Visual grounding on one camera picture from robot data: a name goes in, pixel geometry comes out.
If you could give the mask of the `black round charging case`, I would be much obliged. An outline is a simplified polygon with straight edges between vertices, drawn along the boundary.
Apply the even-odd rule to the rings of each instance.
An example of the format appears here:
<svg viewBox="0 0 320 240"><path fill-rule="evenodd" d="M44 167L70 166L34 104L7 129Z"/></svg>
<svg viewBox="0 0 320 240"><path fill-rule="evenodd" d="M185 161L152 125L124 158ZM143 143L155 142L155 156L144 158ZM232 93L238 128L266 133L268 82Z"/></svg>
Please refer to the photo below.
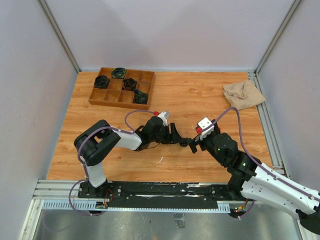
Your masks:
<svg viewBox="0 0 320 240"><path fill-rule="evenodd" d="M189 141L188 141L187 139L185 139L185 140L181 141L181 142L179 143L179 145L180 145L181 147L187 147L187 146L189 145Z"/></svg>

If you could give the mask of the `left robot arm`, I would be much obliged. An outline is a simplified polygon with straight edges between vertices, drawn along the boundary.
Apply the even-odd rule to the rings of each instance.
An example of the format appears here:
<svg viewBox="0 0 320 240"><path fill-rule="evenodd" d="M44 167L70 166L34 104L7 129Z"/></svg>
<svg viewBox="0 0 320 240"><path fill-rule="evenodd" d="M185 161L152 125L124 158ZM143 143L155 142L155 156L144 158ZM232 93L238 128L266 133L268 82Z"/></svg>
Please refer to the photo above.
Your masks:
<svg viewBox="0 0 320 240"><path fill-rule="evenodd" d="M85 172L85 183L81 188L88 188L88 195L101 198L107 193L107 177L102 161L113 148L125 148L140 152L150 148L150 143L161 145L179 144L186 147L190 140L180 136L174 123L168 123L164 116L152 116L145 125L129 132L109 125L102 119L80 134L74 140L78 160Z"/></svg>

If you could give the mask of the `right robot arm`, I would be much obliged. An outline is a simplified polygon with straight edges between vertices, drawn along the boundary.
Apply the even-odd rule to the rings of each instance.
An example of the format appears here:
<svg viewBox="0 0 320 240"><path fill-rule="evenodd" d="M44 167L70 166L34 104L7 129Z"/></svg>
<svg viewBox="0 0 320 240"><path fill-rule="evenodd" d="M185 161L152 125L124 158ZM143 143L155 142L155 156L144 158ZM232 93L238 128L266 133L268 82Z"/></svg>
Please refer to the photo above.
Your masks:
<svg viewBox="0 0 320 240"><path fill-rule="evenodd" d="M320 193L272 170L257 158L238 149L227 133L210 129L189 142L193 153L200 147L231 174L226 193L232 200L241 197L277 208L308 231L320 233Z"/></svg>

